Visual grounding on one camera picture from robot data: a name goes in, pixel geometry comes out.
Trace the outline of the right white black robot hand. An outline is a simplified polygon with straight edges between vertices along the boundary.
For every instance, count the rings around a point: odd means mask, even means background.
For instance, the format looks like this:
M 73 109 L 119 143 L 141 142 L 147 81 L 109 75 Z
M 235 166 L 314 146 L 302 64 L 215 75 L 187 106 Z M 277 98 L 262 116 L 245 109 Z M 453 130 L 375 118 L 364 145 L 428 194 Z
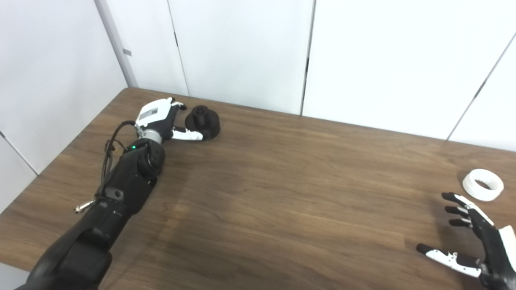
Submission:
M 441 196 L 457 204 L 445 207 L 446 212 L 460 216 L 459 219 L 450 219 L 449 224 L 471 229 L 482 242 L 485 258 L 444 251 L 422 243 L 416 246 L 416 251 L 463 275 L 479 279 L 488 290 L 514 290 L 515 233 L 512 226 L 497 229 L 494 222 L 464 196 L 452 192 L 442 193 Z

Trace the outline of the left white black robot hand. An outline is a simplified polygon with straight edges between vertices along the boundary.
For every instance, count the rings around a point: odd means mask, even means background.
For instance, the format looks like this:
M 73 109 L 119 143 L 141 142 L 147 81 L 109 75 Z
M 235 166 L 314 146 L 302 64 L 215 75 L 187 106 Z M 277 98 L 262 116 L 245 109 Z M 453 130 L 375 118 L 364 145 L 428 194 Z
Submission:
M 175 98 L 158 99 L 142 107 L 135 129 L 138 139 L 150 139 L 159 144 L 168 140 L 205 140 L 198 131 L 188 130 L 185 127 L 175 127 L 175 118 L 178 112 L 184 111 L 187 106 Z

